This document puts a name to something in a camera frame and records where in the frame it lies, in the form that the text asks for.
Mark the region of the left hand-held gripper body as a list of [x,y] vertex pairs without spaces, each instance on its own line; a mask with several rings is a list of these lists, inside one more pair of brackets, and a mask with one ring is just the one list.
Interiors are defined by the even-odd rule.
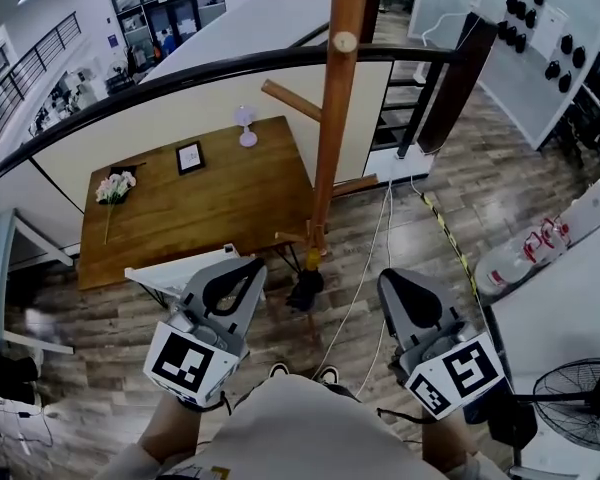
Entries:
[[157,325],[143,372],[181,402],[209,410],[248,355],[250,323],[249,311],[228,317],[179,311]]

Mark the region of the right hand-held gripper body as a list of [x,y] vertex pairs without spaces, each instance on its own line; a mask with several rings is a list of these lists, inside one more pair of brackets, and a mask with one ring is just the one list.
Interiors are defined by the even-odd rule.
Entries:
[[406,373],[404,387],[430,417],[441,420],[476,400],[505,379],[502,363],[490,335],[481,332],[461,342],[445,337],[450,348],[430,359],[419,345],[401,355]]

